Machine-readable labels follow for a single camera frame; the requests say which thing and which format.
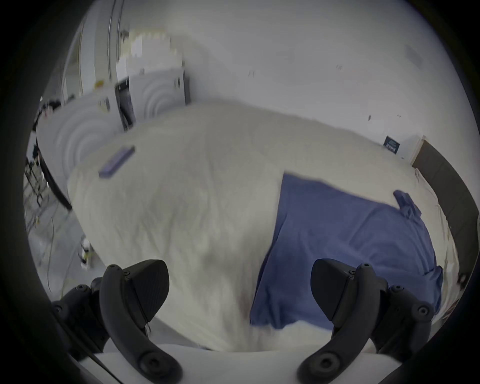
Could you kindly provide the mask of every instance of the blue towel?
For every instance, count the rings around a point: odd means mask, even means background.
[[[332,329],[310,289],[313,263],[325,258],[354,268],[370,263],[389,286],[404,286],[437,312],[443,271],[430,235],[410,196],[394,196],[400,209],[285,174],[250,323],[281,329],[303,320]]]

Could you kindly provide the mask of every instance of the white bed sheet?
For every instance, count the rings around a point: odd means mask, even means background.
[[[135,154],[99,179],[126,144]],[[105,264],[166,262],[170,291],[157,317],[177,332],[222,351],[323,345],[330,332],[304,322],[249,325],[285,171],[395,207],[393,191],[408,192],[444,268],[441,317],[458,294],[458,258],[435,193],[418,170],[352,132],[239,104],[191,105],[115,138],[74,170],[68,190]]]

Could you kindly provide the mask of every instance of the white surface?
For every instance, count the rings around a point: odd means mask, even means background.
[[[98,170],[126,144],[135,154],[100,180]],[[408,192],[445,269],[443,299],[454,300],[456,251],[428,184],[382,146],[315,121],[241,105],[188,106],[89,156],[72,173],[69,195],[105,264],[166,262],[170,291],[157,317],[192,341],[223,351],[323,345],[330,332],[303,322],[281,331],[249,325],[284,171],[395,207],[393,191]]]
[[[130,76],[129,92],[137,123],[154,119],[166,110],[184,107],[183,68]]]
[[[93,91],[96,82],[95,75],[95,38],[96,26],[100,16],[102,2],[96,0],[92,3],[82,27],[80,40],[80,79],[83,94]]]
[[[298,383],[297,368],[318,349],[306,346],[269,352],[219,353],[176,345],[159,347],[180,363],[183,369],[181,384],[295,384]],[[150,383],[120,353],[103,353],[97,357],[125,384]],[[102,383],[117,383],[89,358],[81,365]],[[379,383],[399,366],[400,363],[389,356],[361,353],[332,384]]]
[[[192,101],[239,100],[400,147],[425,135],[480,205],[470,103],[439,38],[406,2],[125,0],[122,23],[171,36]]]
[[[117,78],[181,68],[182,57],[170,49],[170,37],[161,33],[137,35],[132,40],[130,52],[117,62]]]
[[[75,99],[47,117],[38,119],[38,148],[67,199],[67,180],[74,167],[123,132],[113,86]]]

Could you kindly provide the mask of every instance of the purple object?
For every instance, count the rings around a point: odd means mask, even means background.
[[[135,152],[135,146],[130,145],[128,147],[120,148],[107,163],[98,171],[98,175],[101,179],[111,178],[115,172],[127,161],[127,159]]]

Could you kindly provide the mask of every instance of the dark headboard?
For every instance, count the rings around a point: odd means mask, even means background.
[[[479,254],[477,205],[458,173],[427,141],[412,166],[433,188],[447,218],[460,262],[458,282],[464,287]]]

